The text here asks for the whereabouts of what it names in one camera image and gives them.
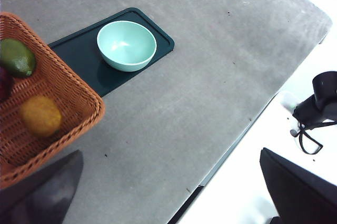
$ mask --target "red fruit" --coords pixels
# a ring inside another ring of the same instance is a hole
[[[0,66],[0,102],[10,96],[13,82],[13,78],[8,71]]]

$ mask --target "bowl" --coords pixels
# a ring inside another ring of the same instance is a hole
[[[153,34],[144,26],[130,21],[105,25],[97,35],[103,59],[122,72],[144,68],[157,50]]]

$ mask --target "white floor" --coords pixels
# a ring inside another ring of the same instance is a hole
[[[267,224],[277,216],[259,164],[263,147],[337,185],[337,141],[331,137],[336,136],[337,126],[310,132],[324,147],[317,155],[306,155],[289,133],[296,121],[282,106],[285,102],[303,101],[312,95],[311,81],[317,74],[337,70],[337,0],[310,1],[333,20],[331,31],[323,44],[317,45],[283,85],[182,217],[180,224]]]

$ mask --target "basket rim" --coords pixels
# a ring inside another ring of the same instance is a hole
[[[38,44],[46,56],[48,56],[58,67],[64,71],[67,76],[75,82],[93,101],[95,104],[95,112],[90,117],[82,121],[59,140],[53,142],[49,147],[41,151],[35,157],[28,160],[24,165],[18,166],[12,171],[2,175],[0,173],[0,188],[6,188],[16,182],[19,182],[30,173],[38,169],[42,164],[47,162],[61,149],[72,143],[79,136],[87,132],[92,126],[97,124],[105,113],[105,105],[102,98],[85,82],[83,81],[63,60],[61,60],[55,52],[32,30],[32,28],[24,22],[19,16],[10,12],[0,12],[0,18],[10,18],[14,21],[18,28],[26,33],[36,44]]]

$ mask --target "dark green placemat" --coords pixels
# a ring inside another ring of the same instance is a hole
[[[157,41],[157,51],[143,69],[125,73],[109,66],[101,57],[96,38],[100,29],[113,21],[132,21],[149,29]],[[49,44],[50,48],[101,97],[122,85],[171,52],[174,41],[137,8],[127,8],[98,23]]]

